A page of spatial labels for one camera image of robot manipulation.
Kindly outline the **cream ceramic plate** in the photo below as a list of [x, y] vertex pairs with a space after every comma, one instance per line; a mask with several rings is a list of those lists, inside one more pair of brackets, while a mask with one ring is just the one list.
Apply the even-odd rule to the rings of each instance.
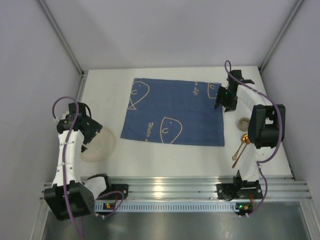
[[117, 138], [115, 134], [109, 128], [102, 127], [101, 131], [90, 143], [82, 145], [86, 149], [81, 153], [80, 157], [88, 163], [102, 162], [113, 154], [116, 145]]

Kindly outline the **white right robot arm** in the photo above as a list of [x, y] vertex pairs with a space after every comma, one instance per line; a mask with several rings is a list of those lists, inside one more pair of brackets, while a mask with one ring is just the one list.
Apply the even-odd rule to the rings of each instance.
[[218, 88], [214, 108], [224, 107], [226, 112], [232, 112], [241, 100], [250, 110], [247, 130], [250, 144], [241, 154], [243, 162], [235, 168], [243, 180], [254, 182], [260, 178], [262, 165], [275, 157], [284, 140], [286, 108], [255, 89], [251, 79], [243, 79], [241, 70], [226, 72], [228, 84]]

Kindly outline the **small speckled ceramic cup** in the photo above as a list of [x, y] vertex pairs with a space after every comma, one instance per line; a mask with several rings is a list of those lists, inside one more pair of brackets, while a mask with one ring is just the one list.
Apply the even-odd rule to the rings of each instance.
[[247, 117], [242, 117], [241, 119], [239, 119], [237, 123], [237, 128], [241, 132], [247, 132], [249, 128], [249, 124], [250, 124], [250, 119]]

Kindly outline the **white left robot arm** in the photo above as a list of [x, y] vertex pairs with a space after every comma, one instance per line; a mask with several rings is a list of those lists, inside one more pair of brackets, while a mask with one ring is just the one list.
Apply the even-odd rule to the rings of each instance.
[[92, 119], [82, 102], [68, 105], [69, 113], [57, 122], [59, 154], [52, 186], [44, 199], [59, 221], [83, 217], [94, 212], [95, 200], [111, 188], [107, 174], [96, 174], [81, 181], [81, 154], [101, 132], [102, 125]]

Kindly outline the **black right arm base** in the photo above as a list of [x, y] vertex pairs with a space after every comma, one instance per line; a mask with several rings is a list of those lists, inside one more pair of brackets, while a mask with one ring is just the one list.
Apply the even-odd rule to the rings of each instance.
[[243, 180], [240, 174], [232, 178], [232, 183], [217, 184], [216, 189], [219, 200], [260, 200], [263, 198], [259, 180]]

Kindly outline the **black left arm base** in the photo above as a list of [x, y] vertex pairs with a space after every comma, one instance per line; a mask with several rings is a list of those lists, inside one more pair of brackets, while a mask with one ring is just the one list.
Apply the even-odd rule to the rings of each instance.
[[128, 184], [112, 184], [107, 190], [103, 191], [99, 196], [98, 200], [121, 200], [126, 199], [129, 193]]

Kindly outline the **gold spoon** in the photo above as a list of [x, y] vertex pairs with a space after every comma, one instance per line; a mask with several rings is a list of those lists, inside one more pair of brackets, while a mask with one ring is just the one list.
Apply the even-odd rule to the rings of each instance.
[[234, 153], [234, 155], [232, 156], [232, 160], [235, 161], [238, 157], [238, 154], [240, 152], [240, 150], [242, 149], [242, 147], [244, 145], [250, 144], [250, 140], [249, 140], [249, 135], [248, 133], [245, 133], [242, 137], [241, 137], [241, 144], [239, 146], [239, 148], [237, 149], [237, 151]]

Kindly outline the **blue fish-print placemat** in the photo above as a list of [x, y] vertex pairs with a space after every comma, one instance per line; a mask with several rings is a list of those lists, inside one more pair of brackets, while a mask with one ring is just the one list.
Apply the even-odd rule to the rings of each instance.
[[223, 147], [220, 83], [135, 78], [121, 138], [160, 144]]

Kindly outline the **copper fork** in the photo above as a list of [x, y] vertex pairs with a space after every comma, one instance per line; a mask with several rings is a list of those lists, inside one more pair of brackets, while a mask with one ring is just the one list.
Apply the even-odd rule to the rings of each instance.
[[235, 160], [234, 164], [232, 165], [232, 168], [234, 169], [238, 163], [238, 161], [240, 160], [242, 154], [244, 153], [245, 149], [246, 149], [247, 145], [243, 148], [243, 150], [241, 151], [241, 153], [238, 155], [238, 158]]

